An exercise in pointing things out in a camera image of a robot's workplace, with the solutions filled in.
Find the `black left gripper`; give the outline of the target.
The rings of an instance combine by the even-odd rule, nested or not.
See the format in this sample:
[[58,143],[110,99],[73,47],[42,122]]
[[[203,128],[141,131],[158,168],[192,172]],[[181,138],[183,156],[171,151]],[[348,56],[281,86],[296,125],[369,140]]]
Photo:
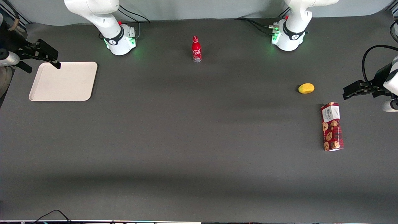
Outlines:
[[362,80],[355,81],[351,83],[350,85],[346,86],[343,88],[343,99],[348,100],[352,98],[353,96],[358,96],[358,95],[369,95],[371,94],[373,98],[379,97],[379,96],[388,96],[392,97],[392,92],[387,90],[383,84],[387,80],[387,77],[390,74],[392,68],[392,64],[388,64],[384,66],[383,68],[379,69],[375,75],[374,78],[369,81],[370,84],[373,86],[373,90],[371,90],[370,87],[366,87],[365,89],[362,89]]

